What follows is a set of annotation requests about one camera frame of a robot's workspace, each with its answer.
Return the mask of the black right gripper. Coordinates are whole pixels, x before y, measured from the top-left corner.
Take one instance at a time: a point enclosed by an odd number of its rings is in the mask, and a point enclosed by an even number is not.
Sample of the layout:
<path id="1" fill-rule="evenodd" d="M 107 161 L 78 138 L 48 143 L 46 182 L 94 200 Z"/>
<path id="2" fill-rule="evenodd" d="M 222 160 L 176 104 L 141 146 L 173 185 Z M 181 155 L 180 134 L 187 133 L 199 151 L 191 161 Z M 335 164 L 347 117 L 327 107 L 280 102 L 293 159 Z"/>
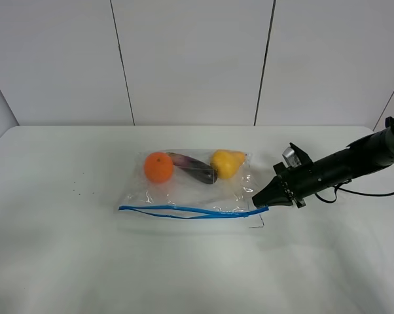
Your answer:
<path id="1" fill-rule="evenodd" d="M 296 168 L 288 167 L 283 162 L 276 164 L 276 176 L 252 200 L 256 208 L 273 206 L 292 206 L 298 208 L 306 205 L 304 198 L 325 189 L 323 175 L 316 171 L 314 162 L 301 148 L 293 143 L 289 147 L 296 151 L 300 165 Z"/>

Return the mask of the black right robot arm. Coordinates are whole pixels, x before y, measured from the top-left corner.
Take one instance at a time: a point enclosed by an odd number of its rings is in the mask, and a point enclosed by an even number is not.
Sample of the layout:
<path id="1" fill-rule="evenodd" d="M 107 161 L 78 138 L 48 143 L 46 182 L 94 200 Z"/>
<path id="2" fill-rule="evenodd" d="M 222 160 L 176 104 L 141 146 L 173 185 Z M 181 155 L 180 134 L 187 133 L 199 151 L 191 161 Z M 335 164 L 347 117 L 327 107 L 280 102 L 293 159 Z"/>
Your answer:
<path id="1" fill-rule="evenodd" d="M 318 196 L 327 188 L 338 191 L 352 180 L 381 171 L 394 164 L 394 117 L 387 117 L 385 129 L 349 144 L 344 150 L 316 162 L 295 144 L 283 152 L 286 163 L 274 166 L 276 176 L 252 197 L 256 208 L 306 205 L 304 198 Z"/>

